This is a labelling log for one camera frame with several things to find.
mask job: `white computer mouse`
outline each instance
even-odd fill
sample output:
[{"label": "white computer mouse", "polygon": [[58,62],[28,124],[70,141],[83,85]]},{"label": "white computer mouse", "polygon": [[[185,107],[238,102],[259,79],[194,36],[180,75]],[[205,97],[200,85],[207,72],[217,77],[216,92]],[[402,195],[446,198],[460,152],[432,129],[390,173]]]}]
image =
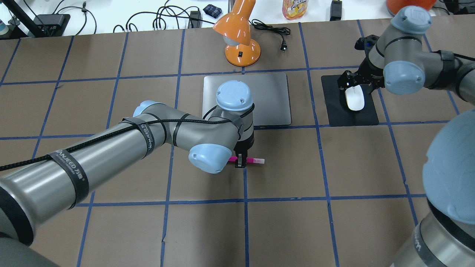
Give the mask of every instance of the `white computer mouse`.
[{"label": "white computer mouse", "polygon": [[364,108],[364,95],[361,86],[350,87],[345,90],[346,104],[352,111]]}]

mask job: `snack package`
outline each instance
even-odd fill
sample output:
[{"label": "snack package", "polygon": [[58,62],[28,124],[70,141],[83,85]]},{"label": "snack package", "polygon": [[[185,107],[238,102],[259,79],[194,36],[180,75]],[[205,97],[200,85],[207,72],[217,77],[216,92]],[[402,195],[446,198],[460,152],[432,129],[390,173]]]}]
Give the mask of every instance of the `snack package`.
[{"label": "snack package", "polygon": [[301,18],[307,11],[308,0],[284,0],[282,14],[288,20]]}]

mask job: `blue cap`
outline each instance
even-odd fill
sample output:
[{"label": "blue cap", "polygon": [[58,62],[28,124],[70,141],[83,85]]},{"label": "blue cap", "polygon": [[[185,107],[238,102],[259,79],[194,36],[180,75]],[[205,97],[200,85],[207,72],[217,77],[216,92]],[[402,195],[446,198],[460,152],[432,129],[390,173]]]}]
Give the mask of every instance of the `blue cap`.
[{"label": "blue cap", "polygon": [[154,104],[162,104],[162,105],[164,105],[164,103],[155,102],[155,101],[152,101],[152,100],[145,100],[145,101],[143,101],[142,103],[140,103],[140,106],[136,107],[135,111],[133,112],[133,117],[142,114],[142,112],[143,112],[147,107],[149,107],[149,106],[151,106],[151,105],[154,105]]},{"label": "blue cap", "polygon": [[218,87],[216,103],[227,111],[244,111],[252,107],[251,89],[240,81],[227,81]]},{"label": "blue cap", "polygon": [[389,62],[383,69],[384,85],[393,94],[406,95],[419,91],[426,75],[419,66],[408,61]]},{"label": "blue cap", "polygon": [[422,181],[429,201],[450,218],[475,225],[475,109],[442,128],[427,158]]},{"label": "blue cap", "polygon": [[232,152],[229,148],[214,144],[197,144],[190,149],[188,159],[191,164],[208,173],[219,173],[228,163]]},{"label": "blue cap", "polygon": [[432,24],[432,17],[422,7],[407,6],[399,10],[391,19],[391,24],[403,32],[423,35]]}]

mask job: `dark blue plaid cloth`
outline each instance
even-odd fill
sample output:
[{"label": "dark blue plaid cloth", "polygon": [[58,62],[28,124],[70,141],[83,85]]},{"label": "dark blue plaid cloth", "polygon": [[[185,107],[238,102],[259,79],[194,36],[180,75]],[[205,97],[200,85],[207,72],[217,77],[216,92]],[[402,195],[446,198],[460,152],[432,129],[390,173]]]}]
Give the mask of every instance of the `dark blue plaid cloth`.
[{"label": "dark blue plaid cloth", "polygon": [[203,11],[205,11],[205,13],[207,15],[210,15],[212,16],[213,18],[217,18],[221,15],[221,13],[223,13],[223,10],[221,10],[219,7],[215,7],[213,5],[207,5],[205,8],[203,8]]}]

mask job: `pink pen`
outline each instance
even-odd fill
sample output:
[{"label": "pink pen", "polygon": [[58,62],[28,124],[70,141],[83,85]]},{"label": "pink pen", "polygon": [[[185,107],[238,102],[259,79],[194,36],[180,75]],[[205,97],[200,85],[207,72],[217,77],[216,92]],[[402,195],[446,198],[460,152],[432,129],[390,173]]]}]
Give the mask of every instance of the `pink pen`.
[{"label": "pink pen", "polygon": [[[236,162],[236,160],[238,159],[238,157],[230,157],[229,158],[229,162]],[[246,159],[246,162],[247,163],[258,163],[258,164],[264,164],[264,159],[258,159],[258,158],[247,158]]]}]

